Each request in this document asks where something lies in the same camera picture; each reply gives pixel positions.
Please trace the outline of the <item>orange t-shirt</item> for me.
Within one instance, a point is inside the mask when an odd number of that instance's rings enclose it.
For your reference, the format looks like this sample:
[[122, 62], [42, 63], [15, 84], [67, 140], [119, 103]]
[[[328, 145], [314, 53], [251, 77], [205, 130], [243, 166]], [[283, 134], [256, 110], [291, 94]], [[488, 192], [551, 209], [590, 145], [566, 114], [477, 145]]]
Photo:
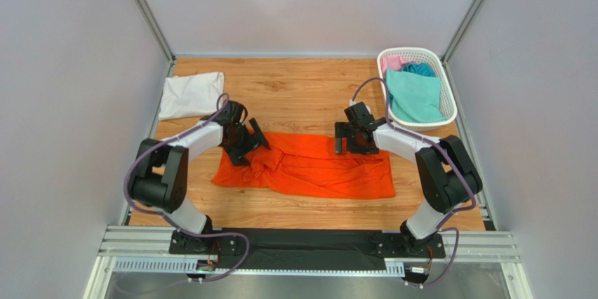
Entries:
[[220, 187], [267, 188], [304, 197], [374, 200], [395, 197], [388, 152], [335, 153], [325, 135], [267, 132], [269, 148], [247, 154], [234, 166], [223, 154], [211, 182]]

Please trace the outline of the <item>white t-shirt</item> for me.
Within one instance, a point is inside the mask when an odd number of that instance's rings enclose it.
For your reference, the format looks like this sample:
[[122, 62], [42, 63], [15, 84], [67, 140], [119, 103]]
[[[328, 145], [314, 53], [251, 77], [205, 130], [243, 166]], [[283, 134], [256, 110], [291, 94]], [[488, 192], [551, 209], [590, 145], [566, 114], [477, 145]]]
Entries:
[[159, 106], [159, 120], [200, 117], [216, 112], [224, 84], [223, 72], [166, 78]]

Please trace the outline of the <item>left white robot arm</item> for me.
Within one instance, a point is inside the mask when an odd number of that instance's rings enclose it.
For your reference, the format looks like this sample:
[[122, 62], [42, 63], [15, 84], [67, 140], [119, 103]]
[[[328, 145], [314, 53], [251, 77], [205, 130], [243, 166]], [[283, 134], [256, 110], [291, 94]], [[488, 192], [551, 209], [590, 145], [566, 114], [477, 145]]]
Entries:
[[213, 233], [209, 216], [187, 197], [190, 162], [220, 147], [233, 166], [247, 166], [247, 154], [270, 148], [257, 121], [246, 119], [244, 105], [226, 100], [217, 108], [177, 135], [143, 140], [124, 178], [124, 196], [134, 209], [160, 215], [174, 227], [172, 254], [215, 253], [221, 237]]

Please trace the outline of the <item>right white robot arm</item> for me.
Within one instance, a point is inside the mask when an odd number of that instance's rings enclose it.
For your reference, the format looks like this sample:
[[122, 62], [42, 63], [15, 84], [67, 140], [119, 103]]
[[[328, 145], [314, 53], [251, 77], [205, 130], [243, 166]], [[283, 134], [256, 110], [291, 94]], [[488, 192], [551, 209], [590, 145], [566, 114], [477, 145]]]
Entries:
[[377, 154], [386, 151], [413, 162], [424, 201], [401, 224], [394, 251], [409, 256], [426, 254], [439, 239], [439, 228], [457, 212], [476, 204], [483, 182], [462, 140], [435, 138], [376, 119], [362, 102], [350, 101], [347, 120], [335, 123], [335, 152]]

